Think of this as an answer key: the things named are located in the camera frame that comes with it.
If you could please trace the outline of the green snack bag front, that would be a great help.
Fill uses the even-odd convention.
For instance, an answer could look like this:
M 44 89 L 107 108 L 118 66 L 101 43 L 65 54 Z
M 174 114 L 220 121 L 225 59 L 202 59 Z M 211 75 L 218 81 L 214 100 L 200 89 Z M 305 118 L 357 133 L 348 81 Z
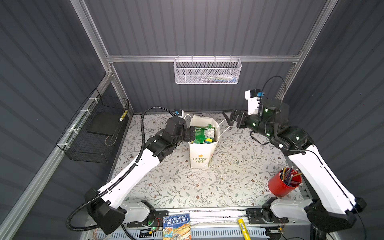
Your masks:
M 194 144 L 211 144 L 215 141 L 216 128 L 212 125 L 195 127 Z

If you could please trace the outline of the white paper bag floral print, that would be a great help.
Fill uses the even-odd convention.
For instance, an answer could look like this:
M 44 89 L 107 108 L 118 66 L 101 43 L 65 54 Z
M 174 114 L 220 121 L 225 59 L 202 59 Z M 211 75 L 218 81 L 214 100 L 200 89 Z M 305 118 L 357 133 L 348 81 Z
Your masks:
M 224 120 L 218 123 L 214 118 L 200 117 L 194 115 L 191 117 L 190 127 L 206 127 L 212 125 L 216 128 L 215 141 L 211 144 L 194 144 L 193 141 L 189 142 L 190 149 L 190 165 L 195 169 L 208 169 L 213 154 L 218 146 L 220 137 L 229 129 L 221 130 L 220 127 Z

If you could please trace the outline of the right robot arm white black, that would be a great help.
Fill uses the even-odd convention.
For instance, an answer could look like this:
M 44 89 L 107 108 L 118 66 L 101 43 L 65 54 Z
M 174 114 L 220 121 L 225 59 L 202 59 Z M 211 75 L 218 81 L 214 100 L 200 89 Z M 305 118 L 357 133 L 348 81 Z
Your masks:
M 295 177 L 304 177 L 315 193 L 315 199 L 297 204 L 274 198 L 270 211 L 277 218 L 308 221 L 326 233 L 352 228 L 367 203 L 343 186 L 323 160 L 307 131 L 289 126 L 289 105 L 279 100 L 264 99 L 256 110 L 254 113 L 224 110 L 223 115 L 229 126 L 250 129 L 268 138 L 299 170 L 297 174 L 282 178 L 289 181 L 290 186 Z

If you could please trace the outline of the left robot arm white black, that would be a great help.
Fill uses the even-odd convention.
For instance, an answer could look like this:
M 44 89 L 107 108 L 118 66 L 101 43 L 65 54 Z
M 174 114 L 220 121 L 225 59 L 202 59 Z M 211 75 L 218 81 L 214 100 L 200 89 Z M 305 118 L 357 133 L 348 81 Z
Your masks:
M 100 199 L 89 204 L 87 211 L 106 235 L 113 233 L 122 224 L 150 223 L 153 207 L 145 201 L 130 204 L 126 197 L 141 179 L 171 155 L 182 142 L 195 140 L 195 127 L 189 127 L 181 117 L 167 120 L 165 129 L 146 140 L 144 149 L 114 179 L 99 190 L 89 190 L 86 200 L 105 192 Z

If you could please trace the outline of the yellow item in black basket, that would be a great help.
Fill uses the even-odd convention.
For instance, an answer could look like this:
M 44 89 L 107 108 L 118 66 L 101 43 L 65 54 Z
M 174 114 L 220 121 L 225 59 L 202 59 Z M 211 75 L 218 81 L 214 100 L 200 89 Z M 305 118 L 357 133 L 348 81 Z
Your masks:
M 127 113 L 128 113 L 128 110 L 125 110 L 125 111 L 123 112 L 123 114 L 122 114 L 121 117 L 120 117 L 120 122 L 122 122 L 122 121 L 124 120 L 124 118 L 126 117 Z

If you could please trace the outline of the red pencil cup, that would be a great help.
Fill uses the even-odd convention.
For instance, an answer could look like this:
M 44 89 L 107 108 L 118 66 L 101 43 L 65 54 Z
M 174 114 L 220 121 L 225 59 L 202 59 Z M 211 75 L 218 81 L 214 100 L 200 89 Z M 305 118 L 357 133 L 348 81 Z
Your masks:
M 302 183 L 302 173 L 293 168 L 284 167 L 269 180 L 268 188 L 276 197 L 284 197 Z

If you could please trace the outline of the black pad in basket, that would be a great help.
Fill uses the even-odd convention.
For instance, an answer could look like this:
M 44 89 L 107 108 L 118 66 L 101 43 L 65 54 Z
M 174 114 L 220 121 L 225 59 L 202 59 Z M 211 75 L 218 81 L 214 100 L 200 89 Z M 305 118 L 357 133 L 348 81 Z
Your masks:
M 87 132 L 108 137 L 115 136 L 123 125 L 123 122 L 120 122 L 120 117 L 120 115 L 115 114 L 97 113 L 88 126 Z

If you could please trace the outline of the paperback book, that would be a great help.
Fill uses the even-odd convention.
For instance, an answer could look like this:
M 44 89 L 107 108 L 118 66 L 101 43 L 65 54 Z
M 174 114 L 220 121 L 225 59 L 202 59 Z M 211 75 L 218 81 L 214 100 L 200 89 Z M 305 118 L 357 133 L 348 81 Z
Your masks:
M 163 218 L 163 240 L 191 240 L 190 214 Z

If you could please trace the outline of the yellow marker tube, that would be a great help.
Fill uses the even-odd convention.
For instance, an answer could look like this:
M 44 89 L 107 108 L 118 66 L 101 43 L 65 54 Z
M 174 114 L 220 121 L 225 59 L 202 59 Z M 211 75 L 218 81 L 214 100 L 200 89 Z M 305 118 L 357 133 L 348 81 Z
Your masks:
M 239 224 L 239 226 L 241 228 L 241 232 L 243 234 L 244 240 L 251 240 L 251 237 L 250 237 L 249 232 L 248 232 L 248 230 L 246 228 L 244 220 L 243 219 L 238 219 L 237 221 L 238 221 L 238 224 Z

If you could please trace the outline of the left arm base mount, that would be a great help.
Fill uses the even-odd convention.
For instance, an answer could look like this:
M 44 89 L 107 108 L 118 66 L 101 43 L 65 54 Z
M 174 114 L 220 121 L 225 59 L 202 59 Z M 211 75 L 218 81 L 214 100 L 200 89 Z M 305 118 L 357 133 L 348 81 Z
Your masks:
M 151 231 L 158 232 L 163 228 L 163 219 L 169 215 L 168 211 L 154 210 L 149 213 L 147 218 L 143 222 L 131 222 L 127 223 L 128 228 L 145 228 L 151 229 Z

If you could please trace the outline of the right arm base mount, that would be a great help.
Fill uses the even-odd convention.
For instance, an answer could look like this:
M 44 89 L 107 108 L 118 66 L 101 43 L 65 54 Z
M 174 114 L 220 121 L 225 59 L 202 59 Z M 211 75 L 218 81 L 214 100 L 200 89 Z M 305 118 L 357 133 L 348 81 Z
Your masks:
M 288 218 L 276 217 L 270 209 L 248 208 L 246 216 L 250 224 L 287 224 Z

